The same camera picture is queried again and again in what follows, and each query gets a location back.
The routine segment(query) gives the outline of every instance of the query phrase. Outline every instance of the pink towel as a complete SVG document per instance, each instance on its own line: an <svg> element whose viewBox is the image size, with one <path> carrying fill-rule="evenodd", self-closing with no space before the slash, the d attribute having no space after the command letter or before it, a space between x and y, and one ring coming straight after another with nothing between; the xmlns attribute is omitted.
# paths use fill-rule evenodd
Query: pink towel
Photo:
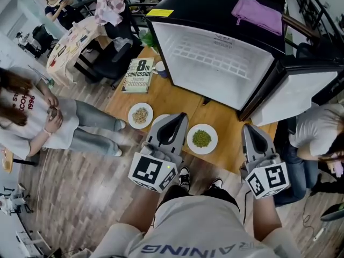
<svg viewBox="0 0 344 258"><path fill-rule="evenodd" d="M232 10L232 15L238 18L237 25L243 19L276 35L282 35L282 14L256 0L239 0Z"/></svg>
<svg viewBox="0 0 344 258"><path fill-rule="evenodd" d="M117 26L122 22L123 18L119 14L124 9L124 0L97 0L96 22L100 25L110 22L112 25Z"/></svg>

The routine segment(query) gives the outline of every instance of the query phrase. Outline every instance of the plate of noodles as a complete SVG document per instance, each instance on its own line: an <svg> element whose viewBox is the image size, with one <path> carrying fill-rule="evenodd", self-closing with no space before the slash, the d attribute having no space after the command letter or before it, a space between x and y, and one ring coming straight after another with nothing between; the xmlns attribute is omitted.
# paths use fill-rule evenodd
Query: plate of noodles
<svg viewBox="0 0 344 258"><path fill-rule="evenodd" d="M138 103L131 107L128 113L129 124L135 129L147 127L153 120L153 109L147 103Z"/></svg>

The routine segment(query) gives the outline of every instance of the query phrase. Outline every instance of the white cube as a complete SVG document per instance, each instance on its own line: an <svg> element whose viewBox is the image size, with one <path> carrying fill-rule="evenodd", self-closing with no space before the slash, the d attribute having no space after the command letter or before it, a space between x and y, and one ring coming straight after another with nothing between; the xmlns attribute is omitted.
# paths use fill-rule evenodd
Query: white cube
<svg viewBox="0 0 344 258"><path fill-rule="evenodd" d="M289 185L285 162L255 168L245 181L256 199L277 194Z"/></svg>
<svg viewBox="0 0 344 258"><path fill-rule="evenodd" d="M141 187L161 193L176 175L175 163L135 152L128 178Z"/></svg>

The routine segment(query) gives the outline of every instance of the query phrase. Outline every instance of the mug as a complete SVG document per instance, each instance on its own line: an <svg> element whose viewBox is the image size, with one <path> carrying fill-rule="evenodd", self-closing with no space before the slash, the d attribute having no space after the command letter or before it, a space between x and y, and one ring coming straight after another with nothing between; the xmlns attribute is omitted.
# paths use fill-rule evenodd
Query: mug
<svg viewBox="0 0 344 258"><path fill-rule="evenodd" d="M159 61L157 64L155 64L155 67L153 67L152 72L160 75L162 78L167 78L167 72L162 61Z"/></svg>

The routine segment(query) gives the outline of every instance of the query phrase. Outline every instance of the purple cloth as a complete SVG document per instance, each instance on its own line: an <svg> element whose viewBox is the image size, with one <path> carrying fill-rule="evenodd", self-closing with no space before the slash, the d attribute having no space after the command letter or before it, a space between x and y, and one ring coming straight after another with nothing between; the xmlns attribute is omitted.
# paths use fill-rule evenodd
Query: purple cloth
<svg viewBox="0 0 344 258"><path fill-rule="evenodd" d="M238 18L237 25L240 20L245 20L276 35L282 35L282 14L256 0L239 0L232 10L232 15Z"/></svg>

